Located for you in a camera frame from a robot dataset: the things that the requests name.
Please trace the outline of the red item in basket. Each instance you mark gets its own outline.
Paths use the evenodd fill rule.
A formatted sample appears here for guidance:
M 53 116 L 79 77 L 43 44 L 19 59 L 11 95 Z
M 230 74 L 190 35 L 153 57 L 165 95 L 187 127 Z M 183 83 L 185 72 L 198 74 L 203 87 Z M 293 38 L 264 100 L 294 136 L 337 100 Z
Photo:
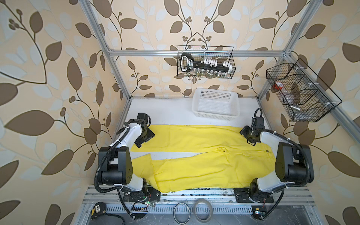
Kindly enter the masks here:
M 284 88 L 284 85 L 281 82 L 275 82 L 273 85 L 273 89 L 277 92 Z

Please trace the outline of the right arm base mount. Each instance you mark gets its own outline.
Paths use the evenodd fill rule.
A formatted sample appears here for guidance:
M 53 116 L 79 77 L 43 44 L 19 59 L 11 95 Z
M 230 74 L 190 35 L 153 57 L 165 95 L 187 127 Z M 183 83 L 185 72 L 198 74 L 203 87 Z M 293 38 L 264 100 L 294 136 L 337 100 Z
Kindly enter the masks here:
M 274 203 L 274 199 L 270 193 L 250 188 L 234 188 L 233 189 L 237 203 Z

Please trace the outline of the yellow black tape measure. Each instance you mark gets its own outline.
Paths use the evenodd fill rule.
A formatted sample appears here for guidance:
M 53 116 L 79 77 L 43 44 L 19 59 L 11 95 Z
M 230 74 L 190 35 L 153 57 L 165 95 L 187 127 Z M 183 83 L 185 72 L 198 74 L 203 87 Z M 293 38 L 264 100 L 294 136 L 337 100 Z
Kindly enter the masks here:
M 91 210 L 91 220 L 106 214 L 107 206 L 104 202 L 97 202 Z

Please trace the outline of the grey tape roll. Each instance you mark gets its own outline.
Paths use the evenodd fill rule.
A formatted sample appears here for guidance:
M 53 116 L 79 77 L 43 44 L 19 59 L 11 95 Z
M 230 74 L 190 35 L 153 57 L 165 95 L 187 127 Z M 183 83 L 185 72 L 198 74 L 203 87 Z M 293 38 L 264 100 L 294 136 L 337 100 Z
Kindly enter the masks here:
M 213 217 L 213 207 L 205 199 L 199 199 L 194 204 L 194 215 L 200 223 L 208 223 Z

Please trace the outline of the black socket set holder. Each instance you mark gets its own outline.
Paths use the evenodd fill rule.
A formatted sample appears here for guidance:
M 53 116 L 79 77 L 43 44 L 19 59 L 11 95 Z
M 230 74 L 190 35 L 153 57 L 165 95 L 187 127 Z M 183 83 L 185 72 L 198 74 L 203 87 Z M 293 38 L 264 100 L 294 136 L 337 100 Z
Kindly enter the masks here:
M 235 70 L 232 56 L 220 52 L 205 54 L 204 52 L 183 52 L 178 56 L 177 67 L 181 72 L 195 72 L 195 70 L 214 70 L 230 73 Z

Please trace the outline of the yellow trousers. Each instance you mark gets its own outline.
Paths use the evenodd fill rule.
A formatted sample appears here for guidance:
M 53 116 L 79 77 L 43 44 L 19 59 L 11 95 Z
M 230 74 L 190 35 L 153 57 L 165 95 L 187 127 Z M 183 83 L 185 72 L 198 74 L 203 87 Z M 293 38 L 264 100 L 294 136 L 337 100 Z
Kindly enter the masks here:
M 239 127 L 152 125 L 154 138 L 133 146 L 134 174 L 163 193 L 191 188 L 247 188 L 274 171 L 275 155 L 264 143 L 250 145 Z

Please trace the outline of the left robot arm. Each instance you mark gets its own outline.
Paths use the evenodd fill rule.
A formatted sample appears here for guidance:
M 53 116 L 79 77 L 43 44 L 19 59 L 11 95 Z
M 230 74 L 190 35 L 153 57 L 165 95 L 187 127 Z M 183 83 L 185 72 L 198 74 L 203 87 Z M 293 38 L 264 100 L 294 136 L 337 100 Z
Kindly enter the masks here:
M 94 177 L 97 192 L 117 190 L 133 197 L 148 196 L 146 180 L 135 175 L 130 150 L 133 146 L 141 148 L 143 143 L 155 137 L 150 125 L 150 116 L 140 112 L 137 118 L 125 122 L 116 132 L 117 139 L 110 146 L 99 150 L 98 168 Z

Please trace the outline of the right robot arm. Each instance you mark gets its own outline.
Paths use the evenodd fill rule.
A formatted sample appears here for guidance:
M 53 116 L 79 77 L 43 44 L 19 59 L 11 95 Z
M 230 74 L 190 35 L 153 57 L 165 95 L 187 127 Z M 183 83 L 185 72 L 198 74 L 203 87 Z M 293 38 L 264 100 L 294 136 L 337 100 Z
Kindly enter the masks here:
M 303 187 L 315 178 L 311 150 L 307 145 L 298 144 L 276 131 L 265 128 L 262 116 L 253 116 L 251 125 L 245 126 L 241 135 L 249 144 L 264 143 L 271 147 L 275 166 L 268 175 L 255 178 L 245 196 L 259 203 L 289 187 Z

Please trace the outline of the white plastic basket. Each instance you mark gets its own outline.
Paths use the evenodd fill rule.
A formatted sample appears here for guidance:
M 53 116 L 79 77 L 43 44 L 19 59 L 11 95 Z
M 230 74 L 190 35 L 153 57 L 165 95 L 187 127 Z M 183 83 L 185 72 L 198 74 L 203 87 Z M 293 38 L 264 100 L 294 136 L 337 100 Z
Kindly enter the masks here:
M 240 116 L 238 95 L 232 91 L 196 89 L 192 112 L 197 117 L 231 121 Z

